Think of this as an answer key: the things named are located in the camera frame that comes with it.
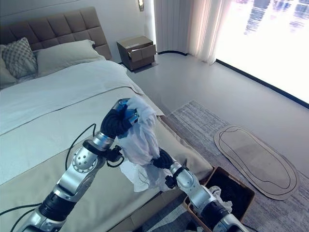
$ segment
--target bed frame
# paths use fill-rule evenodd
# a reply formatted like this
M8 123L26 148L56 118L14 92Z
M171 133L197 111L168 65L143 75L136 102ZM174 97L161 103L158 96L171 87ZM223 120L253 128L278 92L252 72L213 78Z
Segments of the bed frame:
M39 50L79 40L92 40L95 50L106 59L112 55L94 7L82 8L0 28L0 44L26 37L31 49Z
M92 40L96 43L95 50L100 55L106 59L112 58L94 7L31 19L0 28L1 44L8 44L23 37L28 39L33 51L61 43ZM157 194L111 228L109 232L130 231L138 228L180 194L181 191L178 189Z

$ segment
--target city view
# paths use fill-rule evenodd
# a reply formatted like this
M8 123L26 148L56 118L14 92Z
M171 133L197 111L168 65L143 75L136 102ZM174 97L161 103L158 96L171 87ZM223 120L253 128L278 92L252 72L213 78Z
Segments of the city view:
M309 0L234 0L217 58L309 102Z

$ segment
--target upholstered headboard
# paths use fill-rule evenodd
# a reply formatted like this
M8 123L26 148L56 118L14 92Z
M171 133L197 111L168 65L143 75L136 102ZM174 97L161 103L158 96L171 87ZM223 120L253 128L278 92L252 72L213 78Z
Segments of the upholstered headboard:
M79 40L92 40L95 50L106 59L112 55L94 7L36 18L0 28L0 44L26 37L31 49L38 50Z

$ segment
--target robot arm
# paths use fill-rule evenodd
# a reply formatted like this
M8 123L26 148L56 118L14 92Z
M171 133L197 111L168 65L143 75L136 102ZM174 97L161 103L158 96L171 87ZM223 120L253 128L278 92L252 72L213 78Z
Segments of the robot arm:
M57 232L64 225L76 203L93 182L98 170L107 161L116 162L121 148L110 150L116 136L122 135L137 122L136 111L127 111L129 99L119 100L102 121L100 132L73 155L69 168L54 189L38 206L18 232Z
M160 150L160 158L154 160L153 165L170 170L173 176L166 177L166 185L171 189L177 185L185 192L198 215L204 219L213 232L248 232L205 186L200 185L193 172L182 167L166 151Z

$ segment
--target floor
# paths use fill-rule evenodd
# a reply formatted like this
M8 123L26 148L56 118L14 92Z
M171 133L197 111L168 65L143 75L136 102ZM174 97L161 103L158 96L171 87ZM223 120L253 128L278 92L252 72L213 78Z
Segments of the floor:
M165 114L196 100L257 135L309 176L309 109L218 63L171 53L156 55L155 62L127 74Z

